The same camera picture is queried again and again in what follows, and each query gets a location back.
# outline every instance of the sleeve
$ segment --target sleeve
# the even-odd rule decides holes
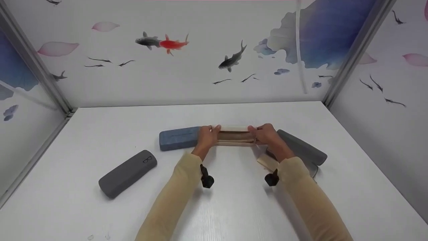
[[[147,214],[135,241],[168,241],[201,181],[200,157],[185,153]]]
[[[339,213],[299,157],[283,160],[278,176],[314,241],[353,240]]]

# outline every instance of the white table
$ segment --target white table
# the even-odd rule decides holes
[[[0,210],[0,240],[132,241],[183,153],[160,152],[160,131],[266,122],[327,153],[315,179],[356,241],[426,240],[427,224],[321,102],[78,109]],[[115,200],[105,198],[99,178],[143,149],[158,166]],[[204,165],[215,183],[197,189],[173,240],[307,240],[289,197],[265,183],[257,152],[210,151]]]

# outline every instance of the wallpaper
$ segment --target wallpaper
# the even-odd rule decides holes
[[[428,221],[428,1],[397,0],[331,111]]]
[[[67,99],[108,106],[320,100],[374,2],[7,5]]]
[[[0,30],[0,196],[63,120]]]

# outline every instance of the pink petal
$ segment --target pink petal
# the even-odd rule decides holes
[[[427,3],[425,4],[425,19],[428,21],[428,0],[427,0]]]
[[[368,64],[368,63],[376,63],[376,62],[377,62],[377,60],[375,60],[369,54],[364,52],[363,56],[360,59],[359,64]]]
[[[119,26],[119,24],[115,24],[112,22],[98,22],[92,27],[92,29],[95,29],[100,32],[110,32],[111,30]]]
[[[428,57],[422,54],[405,54],[403,57],[407,63],[413,66],[428,67]]]
[[[47,42],[37,52],[46,56],[58,57],[70,54],[78,46],[78,43]]]

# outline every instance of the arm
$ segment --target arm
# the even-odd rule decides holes
[[[309,175],[299,157],[278,136],[271,124],[249,127],[261,144],[267,144],[277,160],[278,176],[296,205],[314,241],[351,241],[339,213],[323,190]]]
[[[278,176],[314,241],[352,240],[333,203],[309,175],[299,157],[283,160],[278,165]]]
[[[168,241],[171,238],[187,202],[201,181],[200,165],[211,146],[217,142],[217,130],[220,129],[217,126],[211,132],[210,127],[201,127],[198,145],[192,154],[186,153],[178,161],[171,178],[147,214],[135,241]]]

